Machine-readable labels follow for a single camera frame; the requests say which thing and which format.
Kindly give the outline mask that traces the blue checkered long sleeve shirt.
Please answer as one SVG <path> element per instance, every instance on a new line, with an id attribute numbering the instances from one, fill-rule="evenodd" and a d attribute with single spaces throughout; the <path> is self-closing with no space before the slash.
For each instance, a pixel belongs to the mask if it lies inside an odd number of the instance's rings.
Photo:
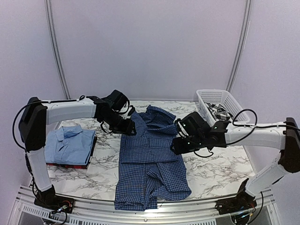
<path id="1" fill-rule="evenodd" d="M 116 210 L 145 211 L 157 208 L 158 199 L 180 201 L 191 195 L 181 155 L 171 151 L 178 134 L 176 116 L 149 105 L 131 115 L 136 135 L 120 141 Z"/>

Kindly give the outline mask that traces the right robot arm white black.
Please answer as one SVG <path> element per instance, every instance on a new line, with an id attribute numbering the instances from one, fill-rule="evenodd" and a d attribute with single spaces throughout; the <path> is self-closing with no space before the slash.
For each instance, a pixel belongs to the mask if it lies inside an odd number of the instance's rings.
<path id="1" fill-rule="evenodd" d="M 219 120 L 209 125 L 197 112 L 176 123 L 183 136 L 174 138 L 171 151 L 176 155 L 202 148 L 260 146 L 279 150 L 279 155 L 255 176 L 246 179 L 232 200 L 237 210 L 244 209 L 261 191 L 289 173 L 300 171 L 300 129 L 294 118 L 271 124 L 242 124 Z"/>

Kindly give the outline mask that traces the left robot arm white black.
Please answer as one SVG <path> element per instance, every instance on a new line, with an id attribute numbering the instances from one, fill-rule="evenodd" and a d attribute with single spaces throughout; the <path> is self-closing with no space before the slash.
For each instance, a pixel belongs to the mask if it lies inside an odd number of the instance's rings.
<path id="1" fill-rule="evenodd" d="M 59 198 L 50 181 L 45 162 L 47 125 L 65 120 L 93 118 L 106 123 L 114 134 L 135 135 L 135 123 L 123 118 L 122 108 L 130 105 L 129 99 L 114 90 L 107 97 L 81 96 L 68 100 L 40 100 L 31 97 L 16 114 L 12 127 L 18 127 L 21 147 L 25 152 L 26 166 L 33 182 L 33 193 L 39 202 L 54 209 Z"/>

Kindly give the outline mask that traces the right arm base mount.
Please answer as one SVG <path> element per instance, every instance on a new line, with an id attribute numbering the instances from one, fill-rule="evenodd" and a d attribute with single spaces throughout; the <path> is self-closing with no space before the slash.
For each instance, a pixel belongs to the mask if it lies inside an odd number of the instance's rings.
<path id="1" fill-rule="evenodd" d="M 215 209 L 219 212 L 220 215 L 223 215 L 253 209 L 256 206 L 257 203 L 254 198 L 247 199 L 245 197 L 238 198 L 236 196 L 217 200 Z"/>

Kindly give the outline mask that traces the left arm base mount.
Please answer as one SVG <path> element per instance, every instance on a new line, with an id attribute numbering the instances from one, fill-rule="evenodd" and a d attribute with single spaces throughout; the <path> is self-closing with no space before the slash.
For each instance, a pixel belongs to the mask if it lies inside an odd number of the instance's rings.
<path id="1" fill-rule="evenodd" d="M 59 209 L 66 213 L 72 213 L 74 203 L 75 200 L 73 198 L 59 195 L 40 196 L 34 201 L 35 205 L 50 209 L 56 213 L 60 212 Z"/>

